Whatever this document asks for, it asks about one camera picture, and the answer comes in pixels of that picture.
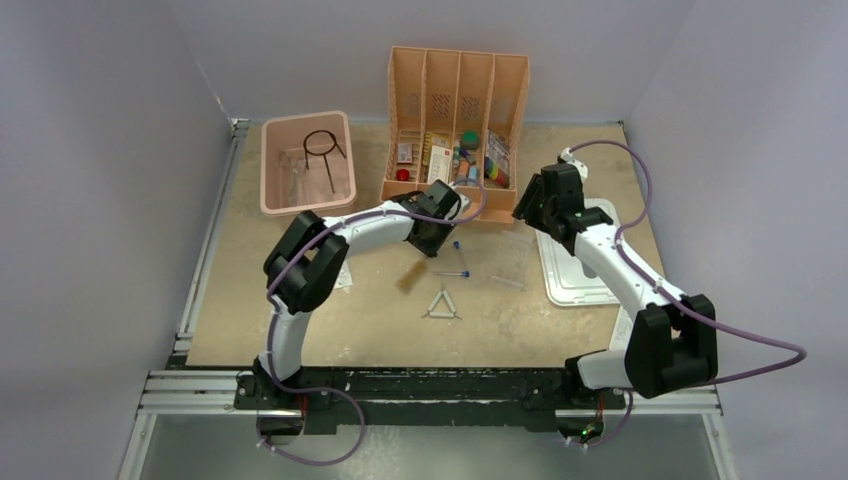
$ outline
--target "gray wall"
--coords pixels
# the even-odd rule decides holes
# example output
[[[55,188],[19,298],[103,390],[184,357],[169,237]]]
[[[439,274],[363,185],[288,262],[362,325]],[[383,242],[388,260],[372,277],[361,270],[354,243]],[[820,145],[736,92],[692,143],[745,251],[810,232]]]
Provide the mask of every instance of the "gray wall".
[[[231,116],[388,117],[392,45],[530,55],[526,118],[627,117],[694,0],[171,0]]]
[[[844,478],[848,3],[710,2],[629,127],[652,167],[670,279],[721,321],[800,343],[790,370],[721,388],[745,478]],[[731,373],[788,354],[720,336]]]
[[[170,7],[0,3],[0,465],[114,478],[228,125]]]

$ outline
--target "wooden table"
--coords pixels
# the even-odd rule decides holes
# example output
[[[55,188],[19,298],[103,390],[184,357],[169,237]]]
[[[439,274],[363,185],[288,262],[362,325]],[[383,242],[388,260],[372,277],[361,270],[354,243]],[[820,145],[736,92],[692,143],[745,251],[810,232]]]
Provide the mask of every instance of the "wooden table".
[[[388,127],[351,126],[358,197],[356,207],[379,203],[388,151]],[[566,146],[607,138],[624,141],[620,125],[531,126],[522,130],[518,185],[553,163]],[[264,350],[270,305],[265,300],[262,264],[287,222],[259,210],[261,128],[252,126],[225,212],[209,280],[188,357],[189,365],[250,365]],[[606,198],[628,221],[643,208],[633,164],[626,152],[589,147],[578,158],[589,166],[587,198]],[[532,236],[516,224],[512,231]],[[353,285],[337,289],[315,311],[306,335],[306,365],[357,366],[561,366],[568,357],[609,343],[618,306],[559,308],[548,301],[536,243],[523,290],[490,279],[497,267],[501,234],[457,227],[472,276],[427,274],[408,295],[395,281],[417,259],[413,247],[393,245],[349,260]],[[649,223],[627,233],[636,251],[662,271]],[[443,248],[429,260],[430,271],[456,270],[456,252]],[[362,272],[376,272],[366,275]],[[462,320],[421,318],[444,283]]]

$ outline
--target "plastic tub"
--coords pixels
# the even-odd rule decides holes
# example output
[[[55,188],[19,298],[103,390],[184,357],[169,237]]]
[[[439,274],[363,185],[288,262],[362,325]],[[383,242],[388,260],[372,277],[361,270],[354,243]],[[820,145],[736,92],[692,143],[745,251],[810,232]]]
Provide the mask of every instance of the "plastic tub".
[[[350,127],[344,112],[268,120],[262,125],[261,162],[259,203],[265,215],[304,210],[342,215],[356,200]]]

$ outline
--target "wooden organizer box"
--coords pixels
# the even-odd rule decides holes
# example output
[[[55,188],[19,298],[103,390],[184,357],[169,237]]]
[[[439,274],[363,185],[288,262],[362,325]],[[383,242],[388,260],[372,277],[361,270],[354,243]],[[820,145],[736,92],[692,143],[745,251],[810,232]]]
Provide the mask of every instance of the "wooden organizer box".
[[[460,52],[393,47],[389,58],[390,143],[382,200],[414,190],[427,189],[421,163],[424,134],[450,138],[451,147],[463,132],[474,131],[480,139],[476,150],[478,178],[483,183],[483,159],[489,131],[506,139],[509,149],[509,188],[486,182],[486,208],[475,222],[507,226],[518,197],[516,163],[521,120],[530,83],[529,59],[523,55]],[[397,163],[398,144],[411,143],[411,165]],[[399,168],[409,170],[409,181],[398,181]],[[471,198],[468,213],[480,205],[477,187],[459,187]]]

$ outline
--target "brown brush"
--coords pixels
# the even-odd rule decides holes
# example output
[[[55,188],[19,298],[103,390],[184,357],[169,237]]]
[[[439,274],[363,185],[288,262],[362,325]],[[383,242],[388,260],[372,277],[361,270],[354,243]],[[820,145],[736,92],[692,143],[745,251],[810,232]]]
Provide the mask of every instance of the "brown brush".
[[[427,263],[424,259],[418,260],[395,282],[395,285],[397,285],[401,292],[409,293],[425,273],[427,273]]]

